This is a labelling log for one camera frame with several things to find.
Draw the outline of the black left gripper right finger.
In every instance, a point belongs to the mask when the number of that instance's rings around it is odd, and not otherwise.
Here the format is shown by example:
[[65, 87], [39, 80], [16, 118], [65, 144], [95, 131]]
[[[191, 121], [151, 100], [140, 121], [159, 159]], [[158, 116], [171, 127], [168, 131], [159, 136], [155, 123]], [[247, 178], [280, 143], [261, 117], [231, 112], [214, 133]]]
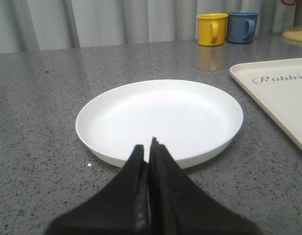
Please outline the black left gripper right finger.
[[258, 226], [203, 192], [152, 139], [149, 155], [151, 226], [155, 235], [259, 235]]

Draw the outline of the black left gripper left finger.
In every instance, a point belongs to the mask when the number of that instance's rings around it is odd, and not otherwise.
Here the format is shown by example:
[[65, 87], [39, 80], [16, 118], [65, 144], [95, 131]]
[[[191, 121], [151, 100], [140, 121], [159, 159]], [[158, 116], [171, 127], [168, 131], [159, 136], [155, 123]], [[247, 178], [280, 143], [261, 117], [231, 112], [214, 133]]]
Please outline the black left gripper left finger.
[[136, 145], [120, 172], [96, 195], [54, 219], [47, 235], [147, 235], [148, 166]]

